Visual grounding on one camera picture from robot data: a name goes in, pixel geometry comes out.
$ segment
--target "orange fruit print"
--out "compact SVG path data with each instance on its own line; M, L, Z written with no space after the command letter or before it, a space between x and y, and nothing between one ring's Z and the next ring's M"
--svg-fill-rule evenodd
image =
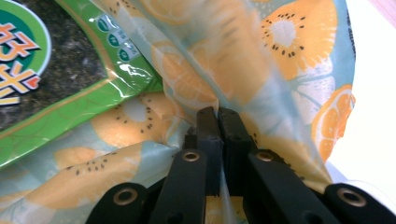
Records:
M190 20L195 5L200 1L140 0L146 11L157 20L169 24L183 24Z
M172 89L179 103L192 109L217 104L218 99L210 86L170 41L154 44L151 57L155 69Z
M324 161L329 159L336 141L344 136L347 118L355 104L351 89L352 85L347 84L333 92L312 121L312 140Z
M262 89L272 69L263 53L257 12L242 1L210 1L221 8L207 15L208 37L189 47L189 54L205 70L220 101L248 104Z

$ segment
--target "seaweed snack package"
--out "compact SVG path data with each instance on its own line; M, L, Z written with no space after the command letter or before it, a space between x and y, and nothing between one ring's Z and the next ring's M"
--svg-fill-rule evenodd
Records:
M159 72L183 119L231 108L306 185L331 183L324 161L354 105L344 0L92 1Z
M0 1L0 167L160 78L89 1Z

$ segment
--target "plastic bag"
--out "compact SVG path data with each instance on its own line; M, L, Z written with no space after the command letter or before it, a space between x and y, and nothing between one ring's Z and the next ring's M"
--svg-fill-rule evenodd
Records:
M0 171L2 189L8 190L0 198L0 220L18 222L18 213L20 220L83 222L111 186L131 181L149 187L166 175L182 136L193 132L196 111L206 106L240 113L258 147L282 156L308 187L322 192L332 182L323 160L354 104L345 1L93 2L131 37L164 86L153 105L146 105L150 93L147 101L136 97L99 115L108 118L101 130L116 139L126 130L138 130L134 136L156 132L120 144L106 140L91 119ZM162 119L127 129L117 121L150 120L142 117L150 113ZM162 125L168 121L170 126ZM39 164L43 158L47 162ZM15 177L33 167L41 168ZM30 188L11 187L28 186L29 180L35 181ZM242 201L230 198L221 181L220 197L207 197L206 222L231 221L246 222Z

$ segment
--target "green package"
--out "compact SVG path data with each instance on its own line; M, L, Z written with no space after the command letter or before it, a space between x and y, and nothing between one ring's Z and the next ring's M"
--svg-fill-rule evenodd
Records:
M161 77L90 1L0 0L0 168Z

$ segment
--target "white background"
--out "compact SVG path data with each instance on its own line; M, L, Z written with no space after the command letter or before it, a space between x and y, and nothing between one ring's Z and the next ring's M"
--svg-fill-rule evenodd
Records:
M396 28L368 0L346 2L357 101L329 162L396 214Z

